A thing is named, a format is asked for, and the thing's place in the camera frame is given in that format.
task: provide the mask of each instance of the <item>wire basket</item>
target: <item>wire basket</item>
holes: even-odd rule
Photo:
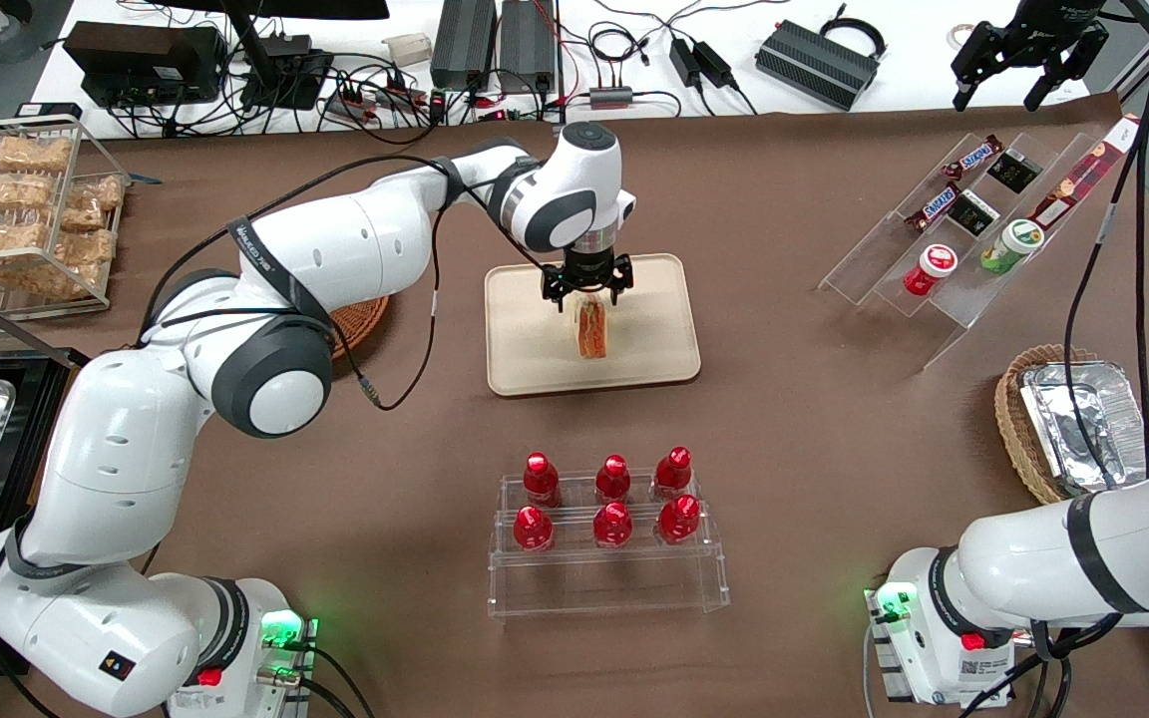
[[[347,352],[357,349],[357,346],[367,337],[370,337],[370,332],[379,326],[379,319],[384,317],[384,309],[387,308],[387,296],[380,296],[379,299],[360,301],[357,304],[341,306],[331,312],[331,318],[339,324],[339,329],[344,332],[344,335],[339,337],[341,341],[337,341],[337,347],[331,354],[332,362],[342,358],[346,349]]]
[[[1094,362],[1097,358],[1097,354],[1071,347],[1072,363]],[[1049,471],[1044,450],[1040,448],[1040,439],[1035,435],[1035,427],[1026,417],[1026,404],[1023,403],[1023,396],[1018,392],[1017,377],[1027,368],[1055,362],[1062,362],[1061,343],[1033,346],[1018,354],[995,384],[995,424],[1000,429],[1000,437],[1004,440],[1004,450],[1009,453],[1009,461],[1013,464],[1017,477],[1023,479],[1023,485],[1026,485],[1026,489],[1031,491],[1040,503],[1057,503],[1071,496],[1062,491],[1057,479]]]
[[[76,117],[14,117],[0,119],[0,142],[8,138],[37,142],[38,147],[62,148],[46,163],[3,167],[0,178],[44,178],[51,192],[45,203],[29,208],[0,206],[0,231],[18,231],[0,249],[0,315],[13,322],[59,315],[92,312],[109,308],[109,265],[117,246],[117,226],[123,216],[123,196],[131,176]],[[109,161],[109,168],[79,176],[76,168],[83,141],[90,141]],[[93,210],[80,229],[71,222],[69,201],[79,186],[95,186],[114,178],[118,187],[114,208]],[[99,258],[77,261],[67,238],[100,233]]]

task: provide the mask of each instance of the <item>sticker label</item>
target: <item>sticker label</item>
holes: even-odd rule
[[[136,669],[136,662],[123,657],[123,655],[114,654],[113,650],[109,655],[106,655],[105,661],[100,662],[100,670],[102,673],[109,673],[110,677],[117,678],[118,681],[126,680],[131,675],[132,669]]]
[[[1009,669],[1009,650],[1004,648],[962,650],[961,681],[990,684]]]
[[[154,72],[159,74],[160,78],[163,79],[183,79],[183,74],[179,74],[178,69],[175,68],[162,68],[159,64],[154,64]]]

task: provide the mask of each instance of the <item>green indicator light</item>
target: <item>green indicator light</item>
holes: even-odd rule
[[[300,640],[304,622],[293,610],[273,610],[261,619],[261,638],[265,644],[282,647],[287,641]]]

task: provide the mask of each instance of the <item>power adapter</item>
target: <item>power adapter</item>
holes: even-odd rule
[[[705,41],[696,41],[694,44],[693,57],[694,63],[703,72],[703,77],[707,77],[707,82],[712,83],[712,86],[725,87],[728,85],[738,87],[738,80],[734,79],[734,72],[731,71],[730,63],[726,63],[724,57],[717,55],[716,49],[712,49],[711,45],[708,45]]]
[[[702,69],[699,68],[699,63],[694,60],[693,51],[689,49],[687,41],[683,38],[677,38],[671,41],[671,67],[677,70],[677,77],[680,78],[683,85],[686,87],[695,87],[702,82]]]

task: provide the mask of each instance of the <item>black strap band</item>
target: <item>black strap band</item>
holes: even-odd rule
[[[938,610],[939,618],[942,618],[942,622],[955,635],[963,636],[965,633],[978,633],[984,639],[986,648],[1000,648],[1007,644],[1013,636],[1012,631],[989,631],[988,628],[978,626],[963,617],[961,610],[957,610],[955,604],[951,603],[951,599],[948,596],[948,586],[946,586],[943,577],[948,558],[951,558],[955,551],[956,547],[954,546],[940,548],[939,555],[934,556],[930,563],[930,599],[933,601],[933,608]]]
[[[1071,539],[1071,550],[1075,551],[1075,559],[1080,562],[1080,570],[1085,577],[1089,578],[1094,589],[1103,601],[1108,602],[1117,613],[1149,613],[1149,609],[1134,601],[1129,592],[1120,586],[1115,573],[1108,568],[1108,563],[1098,551],[1098,542],[1093,538],[1093,522],[1089,510],[1096,494],[1077,496],[1066,509],[1066,534]]]
[[[273,257],[269,247],[260,240],[259,233],[255,233],[255,227],[252,226],[249,218],[238,217],[224,226],[229,229],[229,236],[233,237],[233,241],[238,242],[238,249],[241,249],[242,254],[255,267],[255,271],[260,272],[261,277],[264,277],[264,281],[268,281],[278,294],[282,294],[283,299],[294,306],[296,312],[316,319],[323,326],[331,326],[331,314],[325,310],[313,292],[296,280],[295,275],[284,268],[277,257]]]
[[[20,517],[11,523],[11,527],[8,528],[8,535],[6,535],[6,541],[3,541],[3,554],[8,557],[8,569],[15,576],[30,578],[31,580],[45,580],[46,578],[60,578],[67,576],[67,573],[86,569],[86,566],[79,566],[77,563],[61,563],[59,566],[36,566],[36,564],[24,559],[20,555],[20,535],[23,534],[24,527],[29,526],[29,519],[31,518],[33,518],[33,509],[28,510],[24,517]]]

